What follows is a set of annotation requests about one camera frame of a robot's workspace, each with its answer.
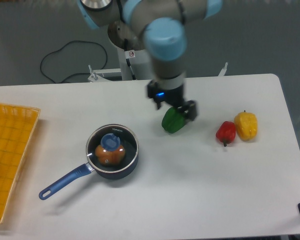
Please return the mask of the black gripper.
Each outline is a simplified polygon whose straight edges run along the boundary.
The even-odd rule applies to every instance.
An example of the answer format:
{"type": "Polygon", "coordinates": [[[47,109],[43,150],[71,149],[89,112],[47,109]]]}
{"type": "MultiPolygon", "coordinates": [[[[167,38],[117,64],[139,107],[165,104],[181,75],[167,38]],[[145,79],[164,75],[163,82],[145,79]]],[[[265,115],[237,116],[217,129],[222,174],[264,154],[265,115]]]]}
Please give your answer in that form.
{"type": "Polygon", "coordinates": [[[152,99],[159,110],[162,102],[177,109],[186,122],[193,122],[198,116],[197,102],[195,100],[185,101],[184,85],[173,88],[163,89],[155,80],[151,80],[146,86],[147,97],[152,99]]]}

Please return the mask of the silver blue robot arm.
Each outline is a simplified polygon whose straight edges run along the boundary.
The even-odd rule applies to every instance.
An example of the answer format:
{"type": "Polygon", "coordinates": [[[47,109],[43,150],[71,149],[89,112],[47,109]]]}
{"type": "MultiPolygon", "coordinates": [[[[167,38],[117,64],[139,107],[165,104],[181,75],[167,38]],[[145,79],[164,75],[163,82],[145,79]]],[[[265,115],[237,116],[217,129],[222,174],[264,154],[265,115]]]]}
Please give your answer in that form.
{"type": "Polygon", "coordinates": [[[141,42],[151,59],[154,78],[146,87],[157,108],[165,102],[194,121],[197,103],[184,99],[185,24],[217,14],[221,0],[80,0],[78,5],[98,27],[121,22],[141,42]]]}

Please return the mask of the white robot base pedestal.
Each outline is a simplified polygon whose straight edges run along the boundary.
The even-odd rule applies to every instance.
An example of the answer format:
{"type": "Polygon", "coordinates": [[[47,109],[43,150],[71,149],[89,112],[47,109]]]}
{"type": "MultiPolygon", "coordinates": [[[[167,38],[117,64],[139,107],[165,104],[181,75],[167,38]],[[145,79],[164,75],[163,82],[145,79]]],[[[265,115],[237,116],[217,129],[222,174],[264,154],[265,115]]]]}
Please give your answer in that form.
{"type": "Polygon", "coordinates": [[[108,25],[107,34],[117,50],[121,77],[124,81],[154,78],[151,59],[143,43],[122,21],[108,25]]]}

